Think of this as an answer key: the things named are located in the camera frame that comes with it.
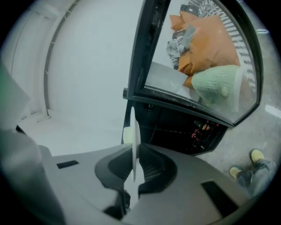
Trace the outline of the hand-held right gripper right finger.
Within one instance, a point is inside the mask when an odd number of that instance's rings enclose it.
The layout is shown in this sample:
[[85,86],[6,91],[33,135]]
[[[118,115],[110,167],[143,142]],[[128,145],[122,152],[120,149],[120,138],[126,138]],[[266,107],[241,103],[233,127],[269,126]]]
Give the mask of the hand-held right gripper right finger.
[[146,144],[139,146],[139,162],[144,172],[144,183],[138,187],[139,194],[162,192],[177,176],[174,161]]

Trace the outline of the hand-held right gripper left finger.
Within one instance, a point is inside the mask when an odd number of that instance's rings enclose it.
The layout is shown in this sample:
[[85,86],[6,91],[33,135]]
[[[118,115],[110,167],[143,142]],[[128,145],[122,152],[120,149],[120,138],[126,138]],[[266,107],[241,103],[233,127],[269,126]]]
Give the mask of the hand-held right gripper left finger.
[[95,165],[95,174],[108,189],[123,189],[133,169],[132,145],[123,144],[100,151],[101,158]]

